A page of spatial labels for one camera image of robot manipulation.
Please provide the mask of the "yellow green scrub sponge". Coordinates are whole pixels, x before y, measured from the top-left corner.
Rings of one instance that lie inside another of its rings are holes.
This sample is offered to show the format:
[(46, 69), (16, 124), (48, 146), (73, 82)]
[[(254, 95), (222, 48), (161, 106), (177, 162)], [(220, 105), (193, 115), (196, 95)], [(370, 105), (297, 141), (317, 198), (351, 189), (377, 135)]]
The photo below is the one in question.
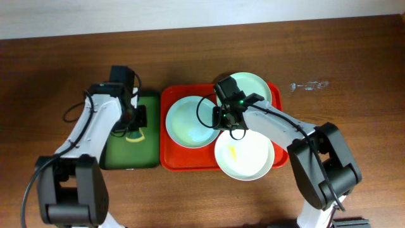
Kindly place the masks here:
[(144, 133), (141, 130), (131, 131), (125, 137), (125, 140), (130, 143), (138, 143), (145, 139)]

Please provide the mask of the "light blue plate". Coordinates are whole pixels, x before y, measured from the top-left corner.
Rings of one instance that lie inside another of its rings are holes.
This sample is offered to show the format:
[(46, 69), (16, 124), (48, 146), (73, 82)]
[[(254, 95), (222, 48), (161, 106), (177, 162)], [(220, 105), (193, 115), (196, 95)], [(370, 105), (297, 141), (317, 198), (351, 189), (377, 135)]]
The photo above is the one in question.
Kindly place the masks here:
[(199, 120), (212, 124), (215, 104), (200, 96), (187, 96), (174, 102), (168, 110), (165, 127), (170, 138), (178, 145), (197, 149), (211, 144), (220, 134), (219, 130), (205, 127)]

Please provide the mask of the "white plate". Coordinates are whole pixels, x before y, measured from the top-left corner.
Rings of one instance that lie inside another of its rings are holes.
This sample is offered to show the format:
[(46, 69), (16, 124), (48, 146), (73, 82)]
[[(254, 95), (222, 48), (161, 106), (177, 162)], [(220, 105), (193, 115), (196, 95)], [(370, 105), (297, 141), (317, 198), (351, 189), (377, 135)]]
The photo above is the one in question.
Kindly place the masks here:
[(223, 132), (215, 143), (220, 169), (233, 179), (254, 181), (266, 175), (275, 161), (275, 149), (264, 135), (252, 130)]

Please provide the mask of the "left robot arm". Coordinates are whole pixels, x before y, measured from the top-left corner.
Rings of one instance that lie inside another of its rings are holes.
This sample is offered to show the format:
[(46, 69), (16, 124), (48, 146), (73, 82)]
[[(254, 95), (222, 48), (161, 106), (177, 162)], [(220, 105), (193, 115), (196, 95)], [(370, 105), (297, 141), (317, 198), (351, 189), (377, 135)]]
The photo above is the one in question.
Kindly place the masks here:
[(108, 190), (99, 166), (116, 127), (135, 121), (139, 90), (123, 82), (93, 84), (72, 132), (52, 156), (35, 164), (39, 210), (56, 227), (119, 227), (109, 212)]

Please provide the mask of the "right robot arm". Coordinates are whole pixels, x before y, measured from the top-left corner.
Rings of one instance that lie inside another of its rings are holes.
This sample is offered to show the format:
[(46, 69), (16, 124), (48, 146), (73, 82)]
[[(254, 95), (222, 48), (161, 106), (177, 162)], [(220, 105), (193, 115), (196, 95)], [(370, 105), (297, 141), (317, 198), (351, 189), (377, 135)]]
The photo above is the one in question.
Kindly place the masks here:
[(251, 130), (265, 136), (290, 157), (304, 205), (295, 227), (367, 227), (367, 220), (335, 220), (342, 201), (362, 180), (361, 171), (338, 127), (301, 122), (258, 94), (221, 95), (214, 108), (215, 127)]

